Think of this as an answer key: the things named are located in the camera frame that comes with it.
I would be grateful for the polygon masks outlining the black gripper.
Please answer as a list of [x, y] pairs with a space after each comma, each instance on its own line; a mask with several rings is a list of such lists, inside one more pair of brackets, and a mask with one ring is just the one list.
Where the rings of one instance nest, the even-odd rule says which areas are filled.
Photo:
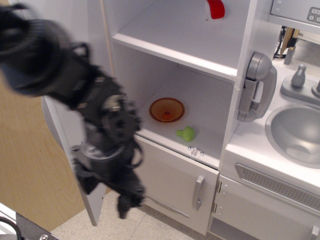
[[134, 172], [144, 157], [139, 145], [121, 146], [107, 153], [92, 145], [74, 145], [71, 152], [76, 177], [86, 194], [90, 194], [99, 183], [118, 192], [117, 210], [122, 220], [126, 219], [131, 208], [142, 205], [145, 187]]

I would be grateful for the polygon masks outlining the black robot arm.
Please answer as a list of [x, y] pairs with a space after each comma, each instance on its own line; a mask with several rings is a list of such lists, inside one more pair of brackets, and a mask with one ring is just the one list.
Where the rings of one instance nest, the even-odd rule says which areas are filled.
[[145, 188], [134, 173], [142, 162], [134, 139], [140, 119], [120, 86], [90, 63], [84, 42], [70, 42], [54, 21], [23, 19], [17, 3], [0, 9], [0, 68], [7, 84], [16, 92], [34, 97], [49, 96], [84, 121], [86, 142], [71, 148], [75, 176], [81, 189], [92, 193], [103, 183], [118, 192], [117, 210], [125, 219], [139, 207]]

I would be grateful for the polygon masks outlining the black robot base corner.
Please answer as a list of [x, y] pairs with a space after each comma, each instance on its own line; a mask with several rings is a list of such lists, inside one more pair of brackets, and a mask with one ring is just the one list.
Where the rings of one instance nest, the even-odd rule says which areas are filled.
[[38, 226], [22, 215], [17, 220], [7, 214], [0, 213], [1, 240], [59, 240], [57, 236]]

